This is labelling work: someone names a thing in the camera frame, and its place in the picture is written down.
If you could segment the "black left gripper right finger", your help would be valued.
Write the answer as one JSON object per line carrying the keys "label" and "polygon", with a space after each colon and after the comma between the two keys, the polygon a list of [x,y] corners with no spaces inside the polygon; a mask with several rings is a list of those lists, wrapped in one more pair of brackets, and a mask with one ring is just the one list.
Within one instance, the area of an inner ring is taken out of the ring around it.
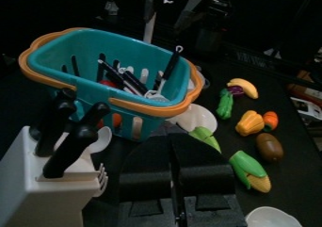
{"label": "black left gripper right finger", "polygon": [[188,134],[172,134],[169,157],[178,226],[248,227],[233,168],[216,148]]}

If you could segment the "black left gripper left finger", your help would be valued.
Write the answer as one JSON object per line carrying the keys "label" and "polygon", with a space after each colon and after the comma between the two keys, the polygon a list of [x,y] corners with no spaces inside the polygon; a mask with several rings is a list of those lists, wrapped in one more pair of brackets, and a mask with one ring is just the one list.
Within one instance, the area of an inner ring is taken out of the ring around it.
{"label": "black left gripper left finger", "polygon": [[123,162],[118,227],[178,227],[166,136],[150,137]]}

